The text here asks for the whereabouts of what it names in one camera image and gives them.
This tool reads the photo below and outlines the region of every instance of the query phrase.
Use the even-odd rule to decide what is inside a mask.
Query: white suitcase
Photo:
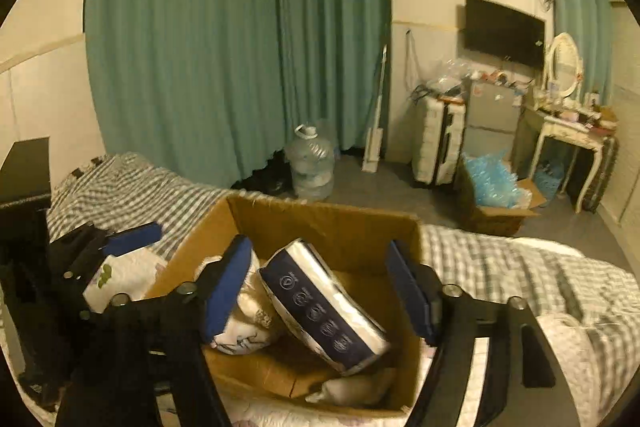
[[[430,185],[453,182],[465,130],[466,107],[430,96],[418,100],[412,168],[416,181]]]

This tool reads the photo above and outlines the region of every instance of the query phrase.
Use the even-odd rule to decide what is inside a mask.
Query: green curtain
[[[556,34],[569,33],[584,61],[582,93],[598,90],[609,102],[611,6],[609,0],[555,0]]]
[[[276,0],[85,0],[107,150],[230,186],[285,144]]]
[[[277,0],[287,129],[328,119],[342,149],[363,145],[373,114],[390,0]]]

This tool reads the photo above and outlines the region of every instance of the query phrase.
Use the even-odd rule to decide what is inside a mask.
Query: oval mirror
[[[568,33],[561,33],[554,39],[545,60],[545,86],[549,81],[558,86],[562,98],[574,92],[582,75],[582,59],[578,47]]]

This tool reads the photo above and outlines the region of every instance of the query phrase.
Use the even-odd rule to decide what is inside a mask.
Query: suitcase
[[[596,172],[593,182],[582,200],[582,208],[590,212],[595,212],[602,195],[604,194],[613,167],[616,164],[616,158],[618,157],[618,149],[620,148],[620,142],[615,136],[606,136],[602,144],[602,161],[600,167]],[[593,162],[593,152],[586,149],[580,149],[578,157],[575,160],[574,172],[567,183],[566,191],[571,196],[573,202],[577,201],[584,181],[587,179],[591,164]]]
[[[424,96],[417,102],[412,169],[428,185],[453,182],[465,130],[466,107]]]

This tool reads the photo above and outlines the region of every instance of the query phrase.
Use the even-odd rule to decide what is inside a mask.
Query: blue plastic bag
[[[476,204],[511,208],[518,204],[522,189],[516,185],[516,174],[502,163],[502,154],[488,154],[479,158],[464,156],[466,170],[474,184]]]

